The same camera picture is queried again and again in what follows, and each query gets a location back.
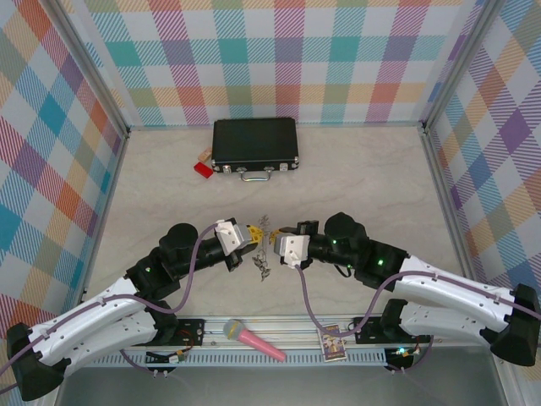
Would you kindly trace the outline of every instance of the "black briefcase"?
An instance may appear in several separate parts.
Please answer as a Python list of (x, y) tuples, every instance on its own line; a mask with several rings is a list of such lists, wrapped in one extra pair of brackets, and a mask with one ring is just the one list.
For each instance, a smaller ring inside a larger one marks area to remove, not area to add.
[[(274, 171), (297, 169), (297, 129), (293, 118), (248, 118), (214, 122), (212, 168), (240, 173), (243, 181), (269, 180)], [(263, 178), (246, 172), (267, 172)]]

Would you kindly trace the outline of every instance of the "white table surface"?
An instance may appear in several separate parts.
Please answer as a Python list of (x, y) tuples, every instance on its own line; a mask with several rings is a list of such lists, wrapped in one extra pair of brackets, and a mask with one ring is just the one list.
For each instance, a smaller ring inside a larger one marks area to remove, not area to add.
[[(211, 141), (211, 129), (132, 134), (87, 297), (148, 255), (172, 225), (189, 222), (201, 231), (229, 217), (257, 225), (268, 215), (271, 229), (320, 220), (323, 232), (325, 220), (344, 211), (370, 238), (460, 274), (416, 128), (301, 127), (300, 168), (264, 183), (244, 183), (237, 174), (198, 175), (193, 165)], [(264, 282), (252, 255), (232, 273), (224, 264), (197, 272), (180, 314), (305, 314), (297, 272), (268, 250)], [(374, 294), (328, 264), (315, 262), (305, 274), (316, 314), (362, 314)], [(183, 288), (167, 301), (173, 307), (182, 295)], [(390, 296), (382, 295), (377, 311)]]

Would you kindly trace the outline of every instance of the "black cable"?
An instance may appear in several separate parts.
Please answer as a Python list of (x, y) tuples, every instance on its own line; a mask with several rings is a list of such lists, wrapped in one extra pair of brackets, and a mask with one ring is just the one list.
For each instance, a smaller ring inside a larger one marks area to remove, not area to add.
[(350, 277), (352, 275), (352, 270), (351, 268), (347, 268), (347, 274), (344, 273), (344, 271), (338, 266), (338, 265), (335, 265), (335, 268), (337, 271), (340, 272), (340, 274), (343, 276), (343, 277)]

